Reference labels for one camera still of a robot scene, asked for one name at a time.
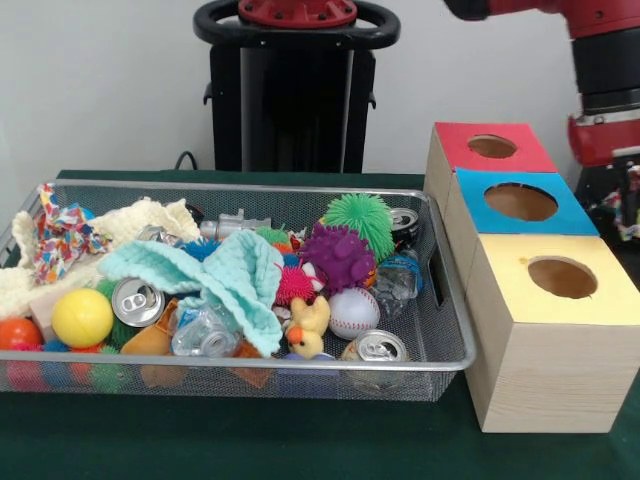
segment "metal basket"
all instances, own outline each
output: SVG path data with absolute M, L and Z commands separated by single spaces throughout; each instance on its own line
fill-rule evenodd
M 206 219 L 243 208 L 246 218 L 271 217 L 273 225 L 286 224 L 293 230 L 313 225 L 332 199 L 347 192 L 376 193 L 392 208 L 411 208 L 420 215 L 416 250 L 425 288 L 393 320 L 383 314 L 378 328 L 398 335 L 412 361 L 317 362 L 0 351 L 0 390 L 436 401 L 456 372 L 467 368 L 475 358 L 469 316 L 440 214 L 435 202 L 421 192 L 85 180 L 60 180 L 55 182 L 55 190 L 62 206 L 78 202 L 96 215 L 128 206 L 143 196 L 163 203 L 186 198 L 204 209 Z M 37 213 L 35 192 L 23 209 L 32 215 Z M 6 252 L 15 250 L 15 243 L 9 229 L 0 237 L 0 247 L 2 266 L 10 266 L 11 256 Z M 325 351 L 339 356 L 347 343 L 327 331 Z

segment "rubber duck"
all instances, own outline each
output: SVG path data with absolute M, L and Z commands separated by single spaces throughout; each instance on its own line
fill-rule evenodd
M 322 296 L 317 297 L 312 305 L 307 305 L 302 298 L 294 298 L 291 301 L 291 323 L 286 331 L 289 350 L 307 360 L 322 353 L 322 336 L 329 326 L 330 314 L 329 302 Z

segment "yellow ball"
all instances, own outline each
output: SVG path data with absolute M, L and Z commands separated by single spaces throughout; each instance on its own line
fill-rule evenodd
M 113 310 L 100 292 L 81 288 L 58 300 L 53 308 L 51 326 L 60 341 L 70 347 L 92 347 L 111 332 Z

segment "red robot part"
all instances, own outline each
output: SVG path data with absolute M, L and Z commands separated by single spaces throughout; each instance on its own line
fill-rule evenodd
M 491 15 L 540 9 L 561 13 L 571 38 L 589 37 L 640 26 L 637 0 L 490 0 Z
M 569 143 L 585 167 L 609 165 L 616 157 L 637 154 L 640 118 L 636 111 L 569 118 Z
M 316 29 L 349 25 L 358 10 L 351 0 L 240 0 L 238 15 L 270 27 Z

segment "green spiky ball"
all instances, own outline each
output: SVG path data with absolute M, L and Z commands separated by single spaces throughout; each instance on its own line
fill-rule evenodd
M 289 244 L 289 235 L 282 229 L 258 227 L 256 228 L 256 233 L 269 242 L 270 245 L 274 243 Z
M 347 225 L 357 230 L 361 239 L 369 241 L 378 263 L 395 249 L 391 209 L 379 195 L 347 193 L 329 203 L 324 220 L 326 225 Z
M 118 282 L 113 282 L 111 280 L 103 278 L 98 282 L 98 285 L 96 285 L 95 289 L 105 297 L 107 297 L 107 300 L 111 301 L 111 297 L 113 297 L 113 291 L 116 289 L 116 285 L 118 285 Z
M 105 346 L 100 349 L 104 355 L 117 355 L 118 350 Z M 91 367 L 89 372 L 91 385 L 100 393 L 120 393 L 132 380 L 126 366 L 115 363 L 99 363 Z
M 135 337 L 139 331 L 140 329 L 126 325 L 116 318 L 107 339 L 107 344 L 120 351 L 124 344 Z

